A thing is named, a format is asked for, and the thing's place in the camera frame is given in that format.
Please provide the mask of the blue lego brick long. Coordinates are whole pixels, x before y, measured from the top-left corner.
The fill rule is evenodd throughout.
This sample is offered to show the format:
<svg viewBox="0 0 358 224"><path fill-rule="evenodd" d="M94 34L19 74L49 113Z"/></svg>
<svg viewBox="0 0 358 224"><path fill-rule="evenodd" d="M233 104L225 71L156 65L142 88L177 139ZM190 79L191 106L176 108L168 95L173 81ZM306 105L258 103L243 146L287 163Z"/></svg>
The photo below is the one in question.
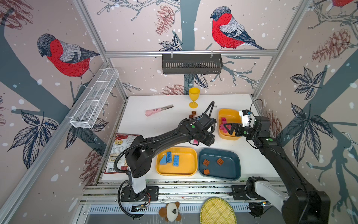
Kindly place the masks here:
<svg viewBox="0 0 358 224"><path fill-rule="evenodd" d="M166 162L167 162L167 163L171 163L171 162L172 162L172 153L171 153L171 152L167 152L167 153L166 153Z"/></svg>

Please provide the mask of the blue lego brick slanted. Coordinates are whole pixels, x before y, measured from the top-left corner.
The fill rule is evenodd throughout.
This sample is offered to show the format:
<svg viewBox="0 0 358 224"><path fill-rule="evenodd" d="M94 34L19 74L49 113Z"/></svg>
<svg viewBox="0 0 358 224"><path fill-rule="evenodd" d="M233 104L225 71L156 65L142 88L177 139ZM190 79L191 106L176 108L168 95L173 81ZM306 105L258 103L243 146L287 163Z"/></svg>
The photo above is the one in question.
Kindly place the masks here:
<svg viewBox="0 0 358 224"><path fill-rule="evenodd" d="M163 156L162 159L160 160L159 164L161 166L167 165L167 156Z"/></svg>

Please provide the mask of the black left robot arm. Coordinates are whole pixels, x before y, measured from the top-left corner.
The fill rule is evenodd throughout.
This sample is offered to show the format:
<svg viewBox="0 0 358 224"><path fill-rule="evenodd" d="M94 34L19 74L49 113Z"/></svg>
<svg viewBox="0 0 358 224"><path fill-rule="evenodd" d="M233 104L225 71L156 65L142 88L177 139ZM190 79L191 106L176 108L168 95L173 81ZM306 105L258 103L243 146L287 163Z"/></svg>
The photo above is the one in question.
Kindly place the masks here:
<svg viewBox="0 0 358 224"><path fill-rule="evenodd" d="M206 146L214 143L213 132L216 128L216 119L212 118L215 102L212 101L200 116L183 119L179 125L169 132L144 138L137 136L132 144L123 150L114 160L113 169L117 173L125 173L128 180L123 181L118 189L117 202L124 214L133 220L142 218L140 214L131 214L121 204L121 190L124 184L134 193L135 199L142 199L147 193L145 174L150 170L152 160L164 150L178 144L197 140Z"/></svg>

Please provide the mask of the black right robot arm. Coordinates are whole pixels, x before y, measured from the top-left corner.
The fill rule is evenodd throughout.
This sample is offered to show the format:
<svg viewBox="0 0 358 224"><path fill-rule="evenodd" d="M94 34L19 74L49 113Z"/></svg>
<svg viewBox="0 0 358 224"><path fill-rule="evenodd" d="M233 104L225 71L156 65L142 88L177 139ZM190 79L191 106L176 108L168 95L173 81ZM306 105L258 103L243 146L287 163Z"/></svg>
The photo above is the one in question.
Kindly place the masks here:
<svg viewBox="0 0 358 224"><path fill-rule="evenodd" d="M331 201L329 196L310 184L287 157L276 138L270 136L270 121L256 116L252 127L238 123L224 124L229 134L252 140L254 147L271 163L283 181L287 193L268 181L252 177L246 186L249 198L261 196L277 208L287 224L327 224Z"/></svg>

